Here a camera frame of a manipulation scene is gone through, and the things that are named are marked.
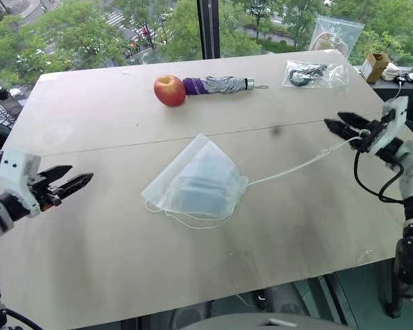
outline plastic bag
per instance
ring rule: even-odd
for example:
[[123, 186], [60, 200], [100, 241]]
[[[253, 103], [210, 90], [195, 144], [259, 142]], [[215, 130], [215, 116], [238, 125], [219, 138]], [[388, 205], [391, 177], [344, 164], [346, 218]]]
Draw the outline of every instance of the plastic bag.
[[318, 16], [309, 50], [339, 50], [347, 58], [363, 29], [364, 24]]
[[341, 64], [316, 64], [288, 60], [283, 86], [301, 88], [347, 87], [348, 70]]
[[141, 195], [158, 210], [223, 220], [233, 214], [247, 183], [233, 160], [199, 134]]

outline cardboard box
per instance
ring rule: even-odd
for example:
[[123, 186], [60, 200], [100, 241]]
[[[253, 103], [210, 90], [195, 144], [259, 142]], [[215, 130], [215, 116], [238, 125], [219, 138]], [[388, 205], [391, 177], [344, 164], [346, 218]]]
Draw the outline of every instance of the cardboard box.
[[375, 54], [369, 52], [361, 66], [361, 75], [368, 83], [375, 83], [379, 80], [389, 62], [390, 59], [386, 53]]

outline floor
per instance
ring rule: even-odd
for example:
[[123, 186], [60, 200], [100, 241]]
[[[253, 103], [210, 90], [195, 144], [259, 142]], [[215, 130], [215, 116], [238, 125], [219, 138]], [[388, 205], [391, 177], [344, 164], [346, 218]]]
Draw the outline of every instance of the floor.
[[[348, 303], [353, 312], [354, 319], [358, 324], [358, 329], [361, 330], [413, 330], [413, 302], [410, 300], [404, 301], [401, 317], [391, 319], [387, 317], [381, 308], [380, 303], [380, 283], [382, 278], [383, 263], [370, 264], [362, 267], [347, 269], [342, 272], [337, 272], [337, 276], [341, 287], [348, 299]], [[324, 281], [322, 276], [319, 277], [320, 282]], [[310, 316], [320, 318], [317, 306], [310, 292], [307, 281], [301, 280], [295, 282], [295, 285], [303, 298], [309, 310]], [[250, 293], [243, 293], [237, 296], [229, 296], [223, 299], [218, 299], [212, 302], [212, 316], [235, 313], [254, 313], [258, 312]], [[196, 321], [196, 316], [184, 315], [181, 318], [182, 323], [175, 324], [173, 328], [171, 324], [171, 311], [154, 314], [150, 318], [149, 330], [157, 329], [180, 329], [185, 326], [185, 323]], [[85, 330], [125, 330], [133, 329], [121, 326], [120, 322], [102, 324], [96, 327], [83, 328]]]

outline mask strap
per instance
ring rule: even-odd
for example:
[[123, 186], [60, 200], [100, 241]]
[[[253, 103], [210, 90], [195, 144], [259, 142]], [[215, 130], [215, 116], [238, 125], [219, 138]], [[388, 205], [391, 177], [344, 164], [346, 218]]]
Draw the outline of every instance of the mask strap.
[[[362, 129], [362, 130], [360, 130], [359, 135], [361, 135], [362, 133], [370, 134], [370, 131], [368, 129]], [[298, 165], [294, 168], [291, 168], [290, 170], [285, 170], [284, 172], [272, 175], [270, 177], [264, 177], [263, 179], [259, 179], [259, 180], [250, 182], [246, 185], [246, 187], [251, 187], [251, 186], [254, 186], [256, 184], [261, 184], [263, 182], [267, 182], [269, 180], [277, 179], [278, 177], [282, 177], [283, 175], [292, 173], [292, 172], [294, 172], [296, 170], [299, 170], [299, 169], [301, 169], [301, 168], [303, 168], [303, 167], [305, 167], [309, 164], [312, 164], [312, 163], [316, 162], [317, 160], [320, 160], [321, 158], [325, 158], [325, 156], [329, 155], [332, 151], [337, 150], [338, 148], [341, 148], [344, 144], [347, 144], [347, 143], [349, 143], [353, 140], [362, 140], [362, 139], [363, 138], [360, 137], [360, 136], [355, 136], [355, 137], [352, 137], [349, 140], [339, 142], [336, 145], [331, 146], [329, 149], [321, 150], [314, 158], [312, 158], [311, 160], [308, 160], [307, 162], [304, 162], [303, 164], [300, 164], [300, 165]]]
[[234, 209], [233, 209], [230, 214], [228, 214], [226, 217], [223, 217], [223, 218], [221, 218], [221, 219], [215, 219], [215, 218], [209, 218], [209, 219], [208, 219], [208, 218], [199, 218], [199, 217], [194, 217], [193, 215], [189, 215], [189, 214], [183, 213], [183, 215], [186, 215], [186, 216], [188, 216], [188, 217], [190, 217], [190, 218], [197, 219], [197, 220], [215, 220], [215, 221], [221, 221], [221, 220], [223, 220], [223, 222], [218, 223], [217, 225], [209, 225], [209, 226], [207, 226], [207, 227], [195, 227], [195, 226], [193, 226], [193, 225], [189, 225], [188, 223], [180, 220], [179, 218], [177, 218], [177, 216], [169, 213], [169, 212], [166, 211], [166, 210], [162, 210], [162, 209], [159, 209], [159, 208], [156, 209], [156, 210], [152, 210], [152, 209], [149, 207], [149, 201], [145, 201], [145, 208], [147, 209], [147, 211], [149, 211], [149, 212], [151, 212], [151, 213], [164, 212], [167, 217], [173, 218], [173, 219], [175, 219], [177, 222], [179, 222], [179, 223], [181, 223], [182, 225], [184, 225], [184, 226], [186, 226], [186, 227], [188, 227], [188, 228], [191, 228], [191, 229], [211, 229], [211, 228], [220, 227], [220, 226], [224, 225], [225, 223], [227, 223], [228, 220], [231, 218], [231, 215], [233, 215], [233, 213], [234, 213]]

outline face mask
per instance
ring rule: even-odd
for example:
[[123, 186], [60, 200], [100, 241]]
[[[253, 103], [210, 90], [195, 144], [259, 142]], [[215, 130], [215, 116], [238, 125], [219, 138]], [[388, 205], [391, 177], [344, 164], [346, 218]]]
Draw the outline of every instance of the face mask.
[[[193, 229], [221, 226], [233, 214], [247, 187], [261, 184], [303, 168], [331, 151], [361, 139], [353, 137], [322, 150], [316, 157], [283, 173], [251, 183], [218, 146], [199, 134], [142, 192], [150, 212], [164, 212]], [[194, 226], [181, 217], [194, 218], [206, 226]]]

